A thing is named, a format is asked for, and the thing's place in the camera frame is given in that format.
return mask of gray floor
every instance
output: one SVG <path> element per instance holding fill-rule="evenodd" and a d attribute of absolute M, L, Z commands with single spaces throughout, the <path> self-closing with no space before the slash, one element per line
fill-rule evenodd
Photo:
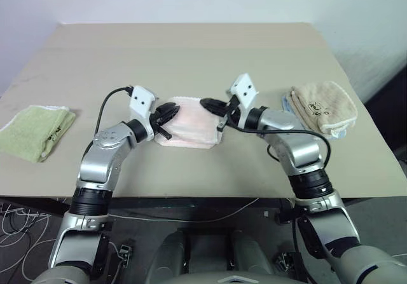
<path fill-rule="evenodd" d="M 188 218 L 192 215 L 198 217 L 212 218 L 219 217 L 233 211 L 233 209 L 197 211 L 193 208 L 150 208 L 131 210 L 137 213 L 157 215 L 161 217 Z M 362 242 L 367 245 L 379 247 L 389 254 L 407 253 L 407 198 L 375 198 L 350 205 L 348 211 L 354 220 Z M 117 214 L 126 213 L 124 211 L 112 211 Z M 173 222 L 146 222 L 141 220 L 116 219 L 111 237 L 116 244 L 123 240 L 132 238 L 135 241 L 134 255 L 130 267 L 126 269 L 121 277 L 120 283 L 143 283 L 144 277 L 149 267 L 149 263 L 154 256 L 154 252 L 160 246 L 163 239 L 180 227 L 233 227 L 241 229 L 246 234 L 257 240 L 270 260 L 275 254 L 282 250 L 292 250 L 292 238 L 290 226 L 279 226 L 274 223 L 272 215 L 275 210 L 269 210 L 270 217 L 264 217 L 264 209 L 246 208 L 239 214 L 225 219 L 221 222 L 211 224 L 180 224 Z M 42 240 L 55 238 L 60 219 L 52 217 L 50 226 Z M 36 224 L 32 228 L 33 237 L 38 236 L 45 223 Z M 0 270 L 10 266 L 22 256 L 26 251 L 28 241 L 22 239 L 15 247 L 0 248 Z M 27 258 L 25 271 L 27 276 L 35 278 L 46 268 L 48 256 L 52 243 L 44 243 L 35 248 Z M 328 264 L 323 260 L 315 260 L 307 254 L 300 239 L 300 249 L 303 252 L 305 265 L 319 284 L 339 283 L 336 275 L 330 271 Z M 407 263 L 407 257 L 399 258 Z M 7 283 L 13 270 L 0 274 L 0 283 Z M 21 274 L 21 270 L 16 272 L 10 283 L 28 283 Z"/>

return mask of printed logo on towel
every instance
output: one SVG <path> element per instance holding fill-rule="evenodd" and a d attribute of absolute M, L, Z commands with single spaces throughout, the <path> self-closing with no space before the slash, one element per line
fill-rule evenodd
<path fill-rule="evenodd" d="M 312 111 L 314 116 L 321 116 L 321 115 L 328 115 L 329 111 L 328 108 L 323 107 L 320 102 L 314 102 L 308 104 L 308 108 Z"/>
<path fill-rule="evenodd" d="M 55 139 L 57 138 L 60 131 L 61 131 L 61 126 L 58 126 L 58 128 L 55 130 L 55 132 L 48 137 L 48 140 L 52 140 L 55 142 Z"/>

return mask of beige tabletop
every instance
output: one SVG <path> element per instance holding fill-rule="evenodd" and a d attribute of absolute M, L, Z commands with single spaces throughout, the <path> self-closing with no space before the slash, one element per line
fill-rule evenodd
<path fill-rule="evenodd" d="M 308 24 L 63 25 L 0 98 L 0 126 L 28 105 L 64 105 L 77 118 L 50 157 L 31 164 L 0 154 L 1 194 L 72 196 L 81 156 L 91 141 L 103 98 L 141 85 L 165 101 L 173 96 L 226 100 L 225 90 L 248 72 L 258 106 L 281 109 L 291 85 L 335 81 L 359 117 L 331 141 L 326 171 L 343 197 L 400 196 L 407 181 L 398 162 L 321 36 Z M 127 120 L 128 97 L 112 97 L 101 128 Z M 281 166 L 255 135 L 227 128 L 209 150 L 140 145 L 123 164 L 114 196 L 292 197 Z"/>

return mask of towel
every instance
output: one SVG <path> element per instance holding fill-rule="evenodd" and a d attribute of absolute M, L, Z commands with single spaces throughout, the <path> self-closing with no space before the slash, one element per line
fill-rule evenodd
<path fill-rule="evenodd" d="M 200 98 L 173 97 L 168 102 L 180 105 L 177 115 L 163 128 L 172 135 L 167 140 L 160 134 L 155 141 L 164 146 L 189 147 L 196 149 L 210 149 L 220 143 L 222 133 L 216 130 L 219 117 L 204 109 Z"/>
<path fill-rule="evenodd" d="M 326 137 L 344 136 L 357 119 L 352 99 L 333 81 L 293 86 L 286 99 L 304 126 Z"/>
<path fill-rule="evenodd" d="M 29 106 L 0 130 L 0 151 L 33 163 L 44 161 L 74 120 L 67 107 Z"/>

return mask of beige towel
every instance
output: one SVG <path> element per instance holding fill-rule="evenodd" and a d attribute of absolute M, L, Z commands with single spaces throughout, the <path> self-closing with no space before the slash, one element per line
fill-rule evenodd
<path fill-rule="evenodd" d="M 352 99 L 332 81 L 293 86 L 287 100 L 310 129 L 324 135 L 337 137 L 357 119 Z"/>

